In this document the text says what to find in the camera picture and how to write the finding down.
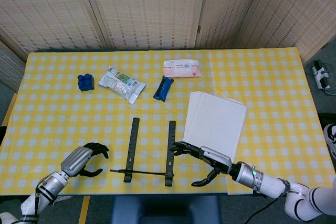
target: white paper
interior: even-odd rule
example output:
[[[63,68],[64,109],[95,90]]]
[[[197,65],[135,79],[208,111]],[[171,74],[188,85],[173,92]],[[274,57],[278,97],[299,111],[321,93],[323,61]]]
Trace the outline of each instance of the white paper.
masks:
[[[234,161],[246,107],[232,99],[191,92],[183,141],[206,146]]]

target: blue block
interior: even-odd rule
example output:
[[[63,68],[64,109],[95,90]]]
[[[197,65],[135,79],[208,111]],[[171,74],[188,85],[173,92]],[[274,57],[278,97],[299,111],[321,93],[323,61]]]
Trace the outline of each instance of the blue block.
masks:
[[[88,91],[95,88],[94,78],[91,74],[87,73],[84,76],[80,74],[77,78],[78,78],[77,84],[80,91]]]
[[[173,79],[169,79],[169,78],[163,76],[162,81],[160,83],[160,86],[153,96],[154,99],[161,100],[161,101],[165,102],[168,91],[169,91],[170,86],[172,85],[173,81],[174,81]]]

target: yellow checkered tablecloth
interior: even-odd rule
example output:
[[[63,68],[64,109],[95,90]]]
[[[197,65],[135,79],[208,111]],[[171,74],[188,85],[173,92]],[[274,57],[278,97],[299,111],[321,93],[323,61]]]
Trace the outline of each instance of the yellow checkered tablecloth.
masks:
[[[165,103],[152,98],[163,61],[199,60],[202,77],[176,79]],[[97,85],[109,66],[146,83],[134,105]],[[77,75],[91,73],[95,89],[81,92]],[[164,177],[133,174],[131,183],[109,169],[125,167],[133,117],[140,118],[134,169],[164,172],[169,120],[183,139],[189,93],[234,98],[248,107],[235,162],[273,176],[313,186],[331,186],[335,176],[316,109],[296,48],[32,53],[0,149],[0,194],[31,194],[45,175],[77,146],[105,144],[109,159],[95,156],[95,178],[74,177],[63,194],[247,193],[228,176],[192,187],[211,170],[190,156],[174,161],[172,187]]]

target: snack package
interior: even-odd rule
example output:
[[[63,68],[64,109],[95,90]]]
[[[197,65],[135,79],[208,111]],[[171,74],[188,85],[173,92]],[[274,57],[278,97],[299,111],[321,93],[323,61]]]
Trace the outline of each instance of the snack package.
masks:
[[[126,74],[111,67],[104,74],[98,84],[114,90],[131,104],[136,101],[141,91],[146,86],[145,83],[134,80]]]
[[[166,60],[163,62],[163,74],[166,77],[200,77],[198,60]]]

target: floor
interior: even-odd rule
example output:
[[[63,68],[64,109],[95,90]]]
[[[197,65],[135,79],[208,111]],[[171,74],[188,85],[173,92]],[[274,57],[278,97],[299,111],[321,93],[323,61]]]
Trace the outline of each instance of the floor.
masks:
[[[321,59],[323,62],[331,64],[336,68],[336,40],[330,42],[312,60],[316,59]],[[336,97],[326,95],[322,90],[317,89],[310,67],[311,61],[305,65],[304,69],[307,73],[308,84],[317,111],[336,113]],[[331,86],[336,88],[336,77]],[[13,92],[0,83],[0,122],[3,120],[12,96]],[[39,223],[78,223],[82,199],[82,196],[75,196],[72,199],[57,202],[53,207],[47,207],[41,214]],[[24,200],[24,198],[0,197],[0,212],[9,211],[18,218],[20,216],[20,200]],[[112,196],[91,196],[86,223],[110,223],[112,202]],[[244,223],[251,214],[268,203],[269,201],[263,197],[253,197],[250,195],[220,196],[222,223]],[[284,204],[285,198],[282,197],[268,209],[256,215],[249,223],[301,223],[285,214],[283,210]],[[311,223],[336,223],[336,217],[319,216]]]

